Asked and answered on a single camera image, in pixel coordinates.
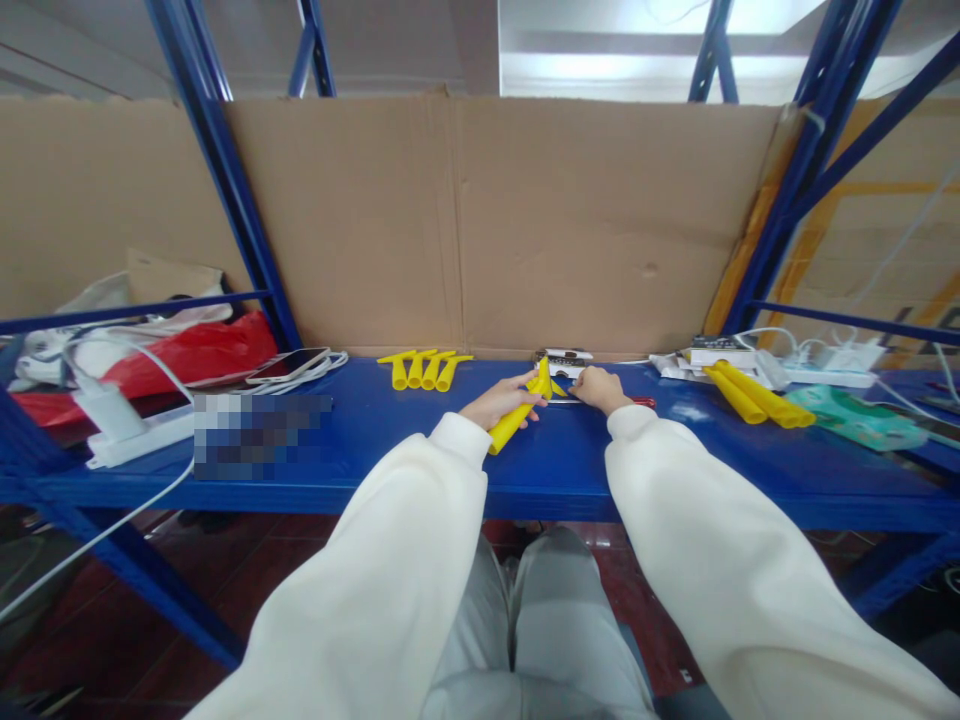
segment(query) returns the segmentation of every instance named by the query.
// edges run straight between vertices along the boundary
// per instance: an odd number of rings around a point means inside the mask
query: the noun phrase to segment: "hand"
[[[521,405],[539,405],[540,407],[546,407],[547,401],[544,400],[541,395],[527,392],[527,383],[536,376],[537,369],[534,368],[526,375],[501,380],[483,395],[467,405],[460,411],[460,414],[467,418],[467,420],[472,420],[484,430],[490,432],[493,426],[500,422],[500,418],[509,412],[513,412]],[[540,419],[536,410],[531,410],[527,417],[534,422]],[[525,428],[526,426],[526,420],[520,423],[521,428]]]
[[[580,373],[570,393],[587,405],[602,410],[608,417],[614,410],[633,405],[633,400],[623,394],[620,378],[596,365]]]

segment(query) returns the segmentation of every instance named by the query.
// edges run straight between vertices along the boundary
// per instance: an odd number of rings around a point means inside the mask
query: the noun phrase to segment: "white sleeve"
[[[447,413],[390,451],[190,720],[418,717],[476,551],[489,446]]]
[[[874,632],[793,522],[687,427],[643,407],[607,427],[640,566],[733,718],[960,718],[960,698]]]

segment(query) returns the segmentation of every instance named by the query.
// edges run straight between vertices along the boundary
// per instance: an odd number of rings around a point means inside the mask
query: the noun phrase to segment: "white power strip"
[[[144,422],[147,425],[146,432],[119,442],[111,440],[103,433],[90,437],[87,445],[90,446],[93,457],[87,460],[87,467],[116,467],[167,445],[186,440],[193,435],[193,406],[184,405],[167,410],[146,418]]]
[[[857,372],[856,370],[821,370],[816,365],[807,363],[797,367],[784,367],[791,382],[809,383],[810,385],[834,385],[837,387],[871,388],[877,381],[872,372]]]

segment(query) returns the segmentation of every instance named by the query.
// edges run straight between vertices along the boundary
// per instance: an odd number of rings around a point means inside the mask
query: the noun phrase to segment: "person's right hand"
[[[596,365],[580,373],[570,393],[587,405],[602,410],[608,417],[614,410],[633,405],[633,401],[623,394],[620,378]]]

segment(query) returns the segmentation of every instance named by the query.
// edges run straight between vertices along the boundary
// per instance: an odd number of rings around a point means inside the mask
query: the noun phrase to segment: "person's left hand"
[[[467,405],[460,411],[460,414],[489,432],[494,425],[500,422],[500,418],[509,412],[513,412],[521,405],[546,407],[547,401],[541,395],[527,392],[526,385],[537,376],[537,372],[537,369],[534,368],[526,375],[501,380]],[[540,419],[540,416],[537,415],[536,410],[530,410],[527,418],[536,422]],[[520,423],[520,427],[527,427],[527,421],[524,420]]]

